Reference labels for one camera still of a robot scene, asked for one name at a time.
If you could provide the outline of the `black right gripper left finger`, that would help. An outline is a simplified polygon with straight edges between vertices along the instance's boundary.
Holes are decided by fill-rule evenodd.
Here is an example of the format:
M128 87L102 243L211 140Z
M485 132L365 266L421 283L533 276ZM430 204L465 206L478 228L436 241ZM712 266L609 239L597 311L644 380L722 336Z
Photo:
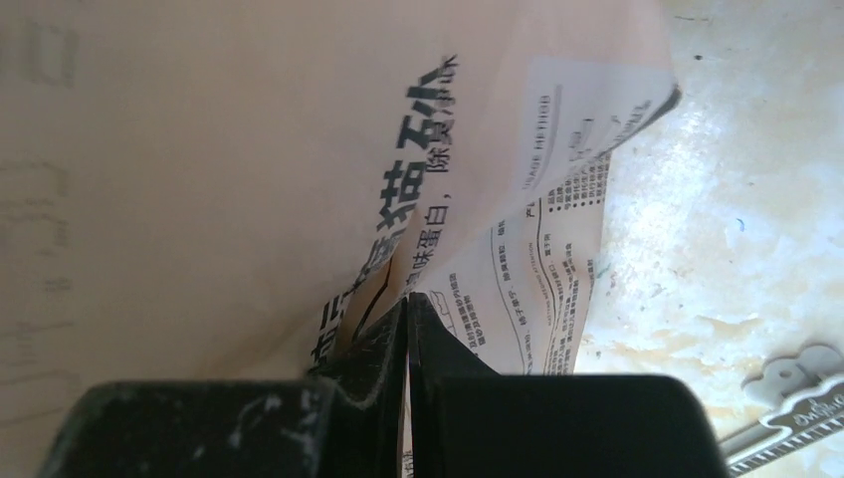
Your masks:
M71 408L43 477L396 477L406 306L286 380L112 381Z

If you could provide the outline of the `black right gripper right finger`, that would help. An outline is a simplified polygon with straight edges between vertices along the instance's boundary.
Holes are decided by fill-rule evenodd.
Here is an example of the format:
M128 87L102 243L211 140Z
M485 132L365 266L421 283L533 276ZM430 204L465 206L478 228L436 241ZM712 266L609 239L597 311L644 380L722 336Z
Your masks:
M418 477L724 477L704 410L664 375L493 371L407 302Z

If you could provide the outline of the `pink cat litter bag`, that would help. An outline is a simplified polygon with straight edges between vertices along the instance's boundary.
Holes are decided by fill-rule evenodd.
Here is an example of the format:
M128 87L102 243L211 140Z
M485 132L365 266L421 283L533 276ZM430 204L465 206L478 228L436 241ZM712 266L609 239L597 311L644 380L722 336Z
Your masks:
M412 292L574 369L658 1L5 1L1 473L89 386L293 378Z

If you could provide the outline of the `grey bag sealing clip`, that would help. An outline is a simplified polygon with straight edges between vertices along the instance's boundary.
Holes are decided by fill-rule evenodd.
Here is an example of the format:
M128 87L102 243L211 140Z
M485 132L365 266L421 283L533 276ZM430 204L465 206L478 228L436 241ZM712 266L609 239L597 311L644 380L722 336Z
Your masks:
M741 390L767 413L720 441L732 477L843 430L843 354L832 346L813 344L794 356L772 358Z

